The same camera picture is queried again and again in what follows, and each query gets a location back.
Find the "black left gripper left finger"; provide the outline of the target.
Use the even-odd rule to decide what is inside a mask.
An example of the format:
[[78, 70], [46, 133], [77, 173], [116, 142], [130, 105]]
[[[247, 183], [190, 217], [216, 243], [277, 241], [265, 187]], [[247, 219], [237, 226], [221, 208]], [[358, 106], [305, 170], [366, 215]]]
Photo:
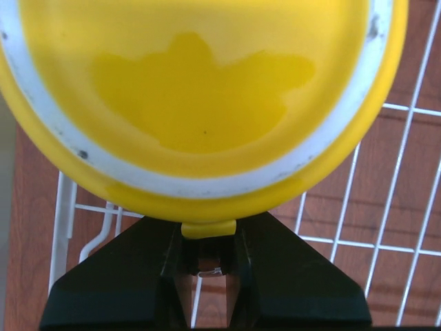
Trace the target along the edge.
[[54, 283], [39, 328], [188, 329], [191, 314], [181, 227], [144, 217]]

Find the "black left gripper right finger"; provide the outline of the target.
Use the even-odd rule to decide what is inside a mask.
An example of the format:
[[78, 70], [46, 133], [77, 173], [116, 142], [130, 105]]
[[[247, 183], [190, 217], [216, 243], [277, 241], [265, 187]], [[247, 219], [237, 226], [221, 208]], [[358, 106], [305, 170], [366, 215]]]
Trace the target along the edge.
[[270, 213], [238, 220], [233, 240], [229, 327], [372, 324], [362, 288]]

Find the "yellow cup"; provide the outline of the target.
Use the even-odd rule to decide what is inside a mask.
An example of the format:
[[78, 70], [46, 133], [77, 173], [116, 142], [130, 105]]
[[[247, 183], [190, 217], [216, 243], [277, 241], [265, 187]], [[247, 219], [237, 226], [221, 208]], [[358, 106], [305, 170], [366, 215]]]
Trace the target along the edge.
[[407, 1], [2, 1], [1, 91], [62, 172], [189, 238], [310, 189], [393, 83]]

